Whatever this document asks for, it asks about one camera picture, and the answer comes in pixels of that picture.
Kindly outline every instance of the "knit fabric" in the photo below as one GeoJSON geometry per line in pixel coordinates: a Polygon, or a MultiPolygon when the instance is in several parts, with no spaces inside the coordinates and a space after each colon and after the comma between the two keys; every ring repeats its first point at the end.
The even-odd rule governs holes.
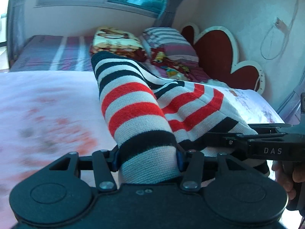
{"type": "Polygon", "coordinates": [[[205,144],[207,132],[257,134],[211,86],[153,75],[140,63],[108,52],[92,57],[101,112],[120,149],[119,176],[126,183],[159,183],[181,175],[176,146],[214,157],[227,152],[267,174],[264,160],[205,144]]]}

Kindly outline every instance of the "striped pillow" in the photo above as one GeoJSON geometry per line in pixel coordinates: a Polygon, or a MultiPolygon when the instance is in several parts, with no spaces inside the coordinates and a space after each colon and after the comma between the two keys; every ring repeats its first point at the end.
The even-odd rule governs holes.
{"type": "Polygon", "coordinates": [[[151,27],[143,31],[142,37],[151,48],[162,47],[165,55],[187,67],[198,66],[198,56],[191,44],[174,28],[151,27]]]}

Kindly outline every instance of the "red stripe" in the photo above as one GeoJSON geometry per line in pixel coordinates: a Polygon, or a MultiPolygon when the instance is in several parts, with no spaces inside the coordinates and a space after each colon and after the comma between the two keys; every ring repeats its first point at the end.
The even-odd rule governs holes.
{"type": "Polygon", "coordinates": [[[205,118],[219,111],[222,106],[224,95],[217,89],[214,89],[214,97],[205,106],[201,107],[191,115],[187,116],[183,122],[177,120],[169,121],[169,125],[173,132],[184,129],[186,131],[192,130],[198,123],[203,121],[205,118]]]}
{"type": "Polygon", "coordinates": [[[105,112],[113,101],[115,101],[116,99],[120,98],[123,95],[129,94],[132,92],[137,92],[137,91],[144,91],[144,92],[151,94],[153,97],[155,97],[155,95],[153,94],[151,89],[142,83],[132,82],[132,83],[120,85],[120,86],[114,88],[113,90],[111,90],[105,96],[105,98],[102,102],[103,116],[105,117],[105,112]]]}
{"type": "Polygon", "coordinates": [[[165,118],[158,105],[151,102],[139,102],[130,104],[118,110],[109,121],[109,131],[114,136],[115,131],[126,121],[143,115],[159,115],[165,118]]]}
{"type": "Polygon", "coordinates": [[[162,109],[164,114],[177,113],[183,105],[195,101],[204,94],[204,85],[194,84],[194,91],[176,96],[165,108],[162,109]]]}

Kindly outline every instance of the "red headboard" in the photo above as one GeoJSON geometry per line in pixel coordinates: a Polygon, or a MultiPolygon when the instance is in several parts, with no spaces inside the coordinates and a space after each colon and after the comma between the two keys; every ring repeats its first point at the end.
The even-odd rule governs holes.
{"type": "Polygon", "coordinates": [[[195,24],[183,27],[181,34],[194,47],[199,66],[212,78],[234,89],[252,89],[262,94],[265,75],[255,61],[239,62],[237,42],[225,27],[210,27],[201,33],[195,24]]]}

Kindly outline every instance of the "white bed sheet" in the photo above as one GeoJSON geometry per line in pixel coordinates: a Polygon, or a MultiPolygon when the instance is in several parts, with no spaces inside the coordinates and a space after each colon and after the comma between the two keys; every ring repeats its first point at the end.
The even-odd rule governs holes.
{"type": "MultiPolygon", "coordinates": [[[[256,92],[215,87],[248,123],[282,123],[256,92]]],[[[70,151],[90,155],[116,143],[101,115],[93,72],[33,71],[0,73],[0,228],[16,220],[10,190],[70,151]]],[[[82,175],[90,185],[92,175],[82,175]]]]}

